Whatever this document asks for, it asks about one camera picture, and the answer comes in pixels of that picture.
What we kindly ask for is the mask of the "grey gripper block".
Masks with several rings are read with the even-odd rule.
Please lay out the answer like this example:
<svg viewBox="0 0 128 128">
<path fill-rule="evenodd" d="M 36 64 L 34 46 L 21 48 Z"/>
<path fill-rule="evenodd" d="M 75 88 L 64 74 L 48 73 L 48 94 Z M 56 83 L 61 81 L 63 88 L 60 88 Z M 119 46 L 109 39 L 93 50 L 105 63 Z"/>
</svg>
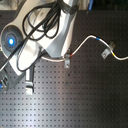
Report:
<svg viewBox="0 0 128 128">
<path fill-rule="evenodd" d="M 2 70 L 1 79 L 3 89 L 8 91 L 9 88 L 14 88 L 24 76 L 25 73 L 17 75 L 12 69 L 4 68 Z M 25 80 L 27 82 L 32 82 L 34 80 L 34 67 L 31 67 L 26 71 Z M 33 84 L 27 83 L 25 91 L 27 95 L 32 95 L 34 93 Z"/>
</svg>

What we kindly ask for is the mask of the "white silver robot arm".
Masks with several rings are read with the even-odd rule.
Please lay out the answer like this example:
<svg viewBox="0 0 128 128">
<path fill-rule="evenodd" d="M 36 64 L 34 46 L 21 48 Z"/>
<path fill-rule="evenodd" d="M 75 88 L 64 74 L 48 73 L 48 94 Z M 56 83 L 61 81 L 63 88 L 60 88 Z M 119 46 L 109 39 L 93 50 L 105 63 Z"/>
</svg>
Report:
<svg viewBox="0 0 128 128">
<path fill-rule="evenodd" d="M 13 21 L 0 32 L 7 58 L 0 68 L 5 92 L 26 77 L 26 93 L 34 92 L 34 65 L 40 59 L 65 61 L 73 34 L 79 0 L 23 0 Z"/>
</svg>

